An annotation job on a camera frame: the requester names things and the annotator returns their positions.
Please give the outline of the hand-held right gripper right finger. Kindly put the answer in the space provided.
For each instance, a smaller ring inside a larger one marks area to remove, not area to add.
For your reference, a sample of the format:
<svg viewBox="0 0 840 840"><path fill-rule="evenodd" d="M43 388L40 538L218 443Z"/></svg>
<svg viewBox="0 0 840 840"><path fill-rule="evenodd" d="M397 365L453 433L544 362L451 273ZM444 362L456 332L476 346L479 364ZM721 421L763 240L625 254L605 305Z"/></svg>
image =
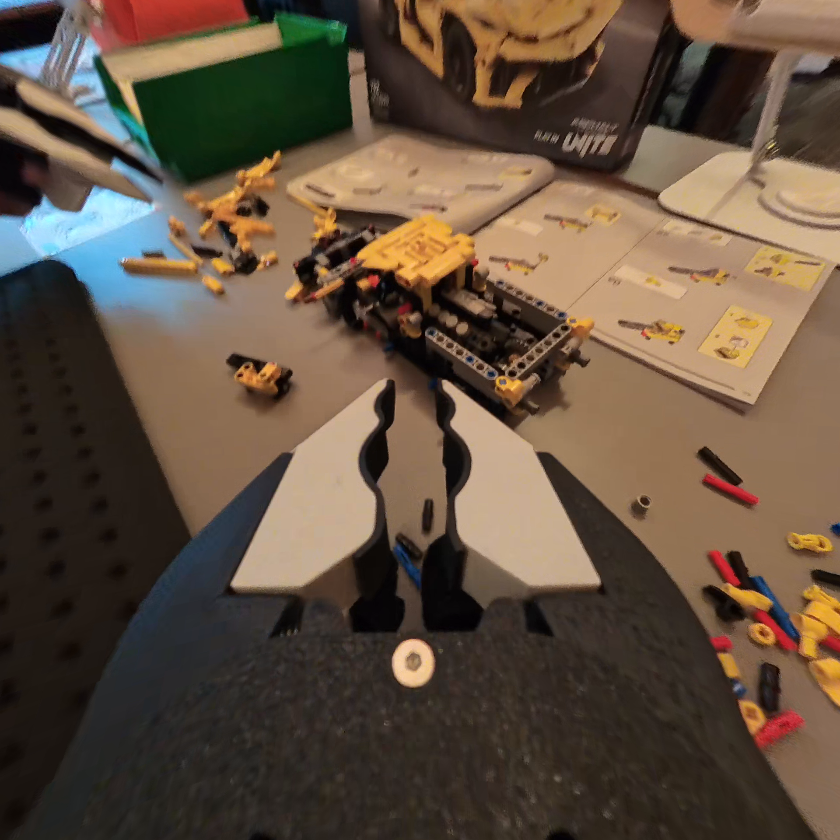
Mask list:
<svg viewBox="0 0 840 840"><path fill-rule="evenodd" d="M426 630L470 632L499 600L598 591L540 454L449 381L437 383L435 404L446 503L423 562Z"/></svg>

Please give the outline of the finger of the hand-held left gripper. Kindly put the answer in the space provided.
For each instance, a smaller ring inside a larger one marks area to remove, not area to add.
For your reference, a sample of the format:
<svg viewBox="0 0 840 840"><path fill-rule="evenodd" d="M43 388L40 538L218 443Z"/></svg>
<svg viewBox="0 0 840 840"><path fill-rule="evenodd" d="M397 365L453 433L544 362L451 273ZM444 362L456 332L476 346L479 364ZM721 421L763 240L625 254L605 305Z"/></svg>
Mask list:
<svg viewBox="0 0 840 840"><path fill-rule="evenodd" d="M78 106L35 80L16 82L16 142L87 177L93 183L117 183L119 161L162 182L161 176L132 154Z"/></svg>
<svg viewBox="0 0 840 840"><path fill-rule="evenodd" d="M62 140L12 108L1 109L2 193L29 211L48 199L63 211L78 211L94 187L152 203L153 197L112 168L108 158Z"/></svg>

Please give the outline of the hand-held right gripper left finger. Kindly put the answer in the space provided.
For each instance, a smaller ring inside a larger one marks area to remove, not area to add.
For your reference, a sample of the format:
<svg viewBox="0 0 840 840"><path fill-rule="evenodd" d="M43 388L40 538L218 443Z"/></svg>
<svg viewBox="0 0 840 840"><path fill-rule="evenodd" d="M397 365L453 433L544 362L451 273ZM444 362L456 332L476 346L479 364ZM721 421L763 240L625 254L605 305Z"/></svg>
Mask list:
<svg viewBox="0 0 840 840"><path fill-rule="evenodd" d="M379 487L395 405L394 381L380 380L294 448L232 592L329 602L356 632L400 627L404 601Z"/></svg>

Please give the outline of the small yellow black brick assembly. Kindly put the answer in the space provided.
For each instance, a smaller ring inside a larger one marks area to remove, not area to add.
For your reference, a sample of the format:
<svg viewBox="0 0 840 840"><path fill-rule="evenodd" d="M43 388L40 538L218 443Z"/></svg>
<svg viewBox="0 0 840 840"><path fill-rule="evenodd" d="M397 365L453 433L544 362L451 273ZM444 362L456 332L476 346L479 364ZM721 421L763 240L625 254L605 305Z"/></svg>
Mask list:
<svg viewBox="0 0 840 840"><path fill-rule="evenodd" d="M248 393L278 401L288 394L293 376L292 369L239 353L231 353L225 360L234 373L234 379Z"/></svg>

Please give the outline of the yellow black brick car model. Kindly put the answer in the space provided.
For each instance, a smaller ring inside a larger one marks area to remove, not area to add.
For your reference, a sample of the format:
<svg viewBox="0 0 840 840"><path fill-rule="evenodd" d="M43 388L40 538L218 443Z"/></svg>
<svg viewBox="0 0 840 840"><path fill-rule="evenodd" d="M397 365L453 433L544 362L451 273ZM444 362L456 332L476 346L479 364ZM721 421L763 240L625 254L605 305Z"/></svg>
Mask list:
<svg viewBox="0 0 840 840"><path fill-rule="evenodd" d="M324 223L292 267L289 303L322 303L498 415L537 413L534 390L590 363L591 319L493 277L474 239L435 215L389 231Z"/></svg>

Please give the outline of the grey desk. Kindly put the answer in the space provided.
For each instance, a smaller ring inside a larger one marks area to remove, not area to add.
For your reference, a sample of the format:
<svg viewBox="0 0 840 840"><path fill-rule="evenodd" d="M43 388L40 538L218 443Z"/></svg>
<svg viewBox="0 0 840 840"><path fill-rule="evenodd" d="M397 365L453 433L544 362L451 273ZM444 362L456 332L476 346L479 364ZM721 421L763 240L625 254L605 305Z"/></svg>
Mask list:
<svg viewBox="0 0 840 840"><path fill-rule="evenodd" d="M164 214L138 219L59 258L91 295L112 355L192 540L177 564L220 553L267 504L274 461L380 379L395 382L382 492L391 533L420 539L426 497L442 528L445 478L434 393L414 364L318 304L284 301L309 214L269 199L280 266L213 297L198 280L136 277L119 261L154 248ZM248 393L230 354L293 371L278 401ZM548 390L518 431L551 453L646 545L698 616L706 550L740 549L790 606L809 561L784 532L838 520L838 278L806 315L758 405L740 414L596 343L586 371Z"/></svg>

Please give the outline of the wooden board on stand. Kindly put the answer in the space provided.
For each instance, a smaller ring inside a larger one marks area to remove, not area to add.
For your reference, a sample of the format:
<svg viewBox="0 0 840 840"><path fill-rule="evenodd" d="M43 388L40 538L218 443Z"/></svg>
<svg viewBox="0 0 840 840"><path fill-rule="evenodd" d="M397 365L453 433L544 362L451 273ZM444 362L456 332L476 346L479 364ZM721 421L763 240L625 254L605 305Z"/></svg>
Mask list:
<svg viewBox="0 0 840 840"><path fill-rule="evenodd" d="M96 10L89 1L61 1L60 5L63 12L38 79L46 87L69 96Z"/></svg>

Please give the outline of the pile of yellow brick pieces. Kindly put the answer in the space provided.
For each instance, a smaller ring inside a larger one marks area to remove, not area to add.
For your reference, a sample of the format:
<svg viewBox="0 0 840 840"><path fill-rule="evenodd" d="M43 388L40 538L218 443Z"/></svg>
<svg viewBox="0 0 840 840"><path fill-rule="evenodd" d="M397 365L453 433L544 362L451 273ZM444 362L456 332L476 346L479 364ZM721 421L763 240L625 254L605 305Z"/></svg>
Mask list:
<svg viewBox="0 0 840 840"><path fill-rule="evenodd" d="M185 192L185 204L197 215L188 224L176 215L166 220L170 250L146 249L140 256L121 259L132 277L198 280L214 297L226 295L225 281L248 277L277 265L270 246L277 236L268 220L264 194L277 186L281 152L236 173L234 185L215 197Z"/></svg>

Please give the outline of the green plastic bin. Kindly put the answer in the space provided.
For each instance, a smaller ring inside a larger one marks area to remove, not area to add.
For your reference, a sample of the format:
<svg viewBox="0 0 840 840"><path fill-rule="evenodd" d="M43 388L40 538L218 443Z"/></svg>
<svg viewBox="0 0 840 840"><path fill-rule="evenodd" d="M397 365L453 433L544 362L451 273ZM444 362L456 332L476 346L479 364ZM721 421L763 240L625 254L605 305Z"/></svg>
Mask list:
<svg viewBox="0 0 840 840"><path fill-rule="evenodd" d="M199 35L257 24L278 24L283 46L135 82L111 78L100 58L111 51L94 61L108 104L131 140L183 183L352 127L346 25L278 13L270 23Z"/></svg>

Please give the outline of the open instruction booklet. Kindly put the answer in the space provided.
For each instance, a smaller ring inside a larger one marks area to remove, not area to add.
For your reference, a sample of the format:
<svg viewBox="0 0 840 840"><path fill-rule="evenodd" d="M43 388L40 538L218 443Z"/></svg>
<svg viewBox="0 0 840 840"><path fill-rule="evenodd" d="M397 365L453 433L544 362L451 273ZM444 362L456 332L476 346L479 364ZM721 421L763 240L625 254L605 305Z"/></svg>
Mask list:
<svg viewBox="0 0 840 840"><path fill-rule="evenodd" d="M758 401L829 279L820 257L666 214L539 157L394 134L287 184L367 217L434 215L526 299L590 318L593 337L739 410Z"/></svg>

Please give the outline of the dark toy car box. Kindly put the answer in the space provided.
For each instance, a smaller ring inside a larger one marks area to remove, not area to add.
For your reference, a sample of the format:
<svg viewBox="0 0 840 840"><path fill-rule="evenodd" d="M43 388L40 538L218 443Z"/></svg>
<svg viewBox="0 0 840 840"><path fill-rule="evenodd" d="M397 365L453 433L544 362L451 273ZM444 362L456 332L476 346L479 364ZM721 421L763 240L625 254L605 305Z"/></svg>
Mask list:
<svg viewBox="0 0 840 840"><path fill-rule="evenodd" d="M667 1L361 1L371 116L615 172L684 39Z"/></svg>

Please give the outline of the instruction sign on white stand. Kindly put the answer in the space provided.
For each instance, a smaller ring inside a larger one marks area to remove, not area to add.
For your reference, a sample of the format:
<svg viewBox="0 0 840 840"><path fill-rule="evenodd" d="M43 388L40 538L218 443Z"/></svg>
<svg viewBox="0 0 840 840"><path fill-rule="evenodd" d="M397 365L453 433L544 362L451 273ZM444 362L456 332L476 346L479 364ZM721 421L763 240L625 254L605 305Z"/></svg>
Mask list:
<svg viewBox="0 0 840 840"><path fill-rule="evenodd" d="M683 218L839 263L838 173L777 153L794 71L810 53L838 57L838 1L672 1L693 40L773 53L769 88L750 152L718 154L661 192Z"/></svg>

